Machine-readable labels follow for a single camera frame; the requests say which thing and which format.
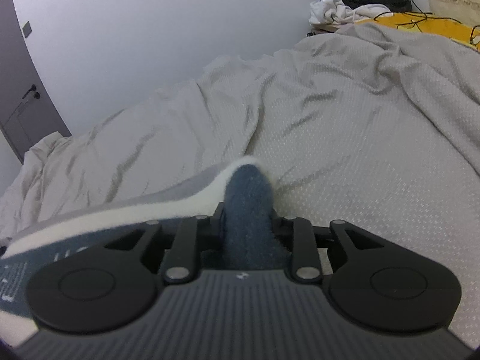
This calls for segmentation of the cream and blue striped sweater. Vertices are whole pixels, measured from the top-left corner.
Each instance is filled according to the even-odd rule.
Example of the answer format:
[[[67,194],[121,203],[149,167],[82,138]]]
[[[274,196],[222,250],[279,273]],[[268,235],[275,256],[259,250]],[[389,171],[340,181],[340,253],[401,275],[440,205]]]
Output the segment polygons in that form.
[[[245,203],[239,214],[272,207],[272,179],[252,157],[211,166],[169,189],[61,214],[1,240],[1,340],[16,347],[37,328],[24,296],[30,276],[92,246],[102,236],[117,235],[124,226],[160,223],[197,215],[211,215],[219,203]]]

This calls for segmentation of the grey door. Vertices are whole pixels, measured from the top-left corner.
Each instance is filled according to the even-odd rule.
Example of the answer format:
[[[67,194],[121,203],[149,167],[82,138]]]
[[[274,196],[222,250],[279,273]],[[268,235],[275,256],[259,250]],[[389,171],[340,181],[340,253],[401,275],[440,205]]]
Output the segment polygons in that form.
[[[51,133],[71,135],[35,68],[13,0],[1,0],[1,132],[19,161]],[[39,99],[22,99],[36,85]]]

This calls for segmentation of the grey wall switch panel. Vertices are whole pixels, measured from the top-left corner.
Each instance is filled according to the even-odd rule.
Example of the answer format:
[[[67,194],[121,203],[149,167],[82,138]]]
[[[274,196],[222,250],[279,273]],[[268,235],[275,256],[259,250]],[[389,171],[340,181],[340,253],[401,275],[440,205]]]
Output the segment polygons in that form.
[[[32,33],[32,27],[30,22],[26,22],[25,25],[22,27],[24,37],[27,38]]]

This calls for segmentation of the grey bed sheet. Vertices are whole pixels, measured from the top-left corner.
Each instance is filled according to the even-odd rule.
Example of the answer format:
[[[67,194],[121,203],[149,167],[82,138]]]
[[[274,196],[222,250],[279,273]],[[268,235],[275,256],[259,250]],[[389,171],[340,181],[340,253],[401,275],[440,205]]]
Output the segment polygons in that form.
[[[479,53],[441,36],[352,24],[53,133],[1,197],[1,243],[239,158],[268,171],[281,215],[346,219],[449,267],[452,329],[479,343]]]

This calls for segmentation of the yellow cloth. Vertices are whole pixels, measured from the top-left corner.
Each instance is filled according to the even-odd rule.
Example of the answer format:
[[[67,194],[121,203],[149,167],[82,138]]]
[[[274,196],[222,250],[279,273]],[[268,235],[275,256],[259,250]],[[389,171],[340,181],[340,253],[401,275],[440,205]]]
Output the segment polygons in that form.
[[[374,22],[409,33],[439,35],[479,51],[479,25],[468,26],[459,20],[418,12],[393,12],[392,16],[365,19],[360,23]]]

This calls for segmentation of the white clothing pile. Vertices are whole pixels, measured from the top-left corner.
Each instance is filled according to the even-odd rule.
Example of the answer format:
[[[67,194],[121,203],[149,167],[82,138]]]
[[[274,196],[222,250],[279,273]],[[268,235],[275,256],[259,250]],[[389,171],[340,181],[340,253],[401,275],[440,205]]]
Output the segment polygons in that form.
[[[310,4],[309,24],[320,25],[353,24],[381,16],[392,16],[393,12],[383,4],[366,4],[351,8],[342,0],[320,0]]]

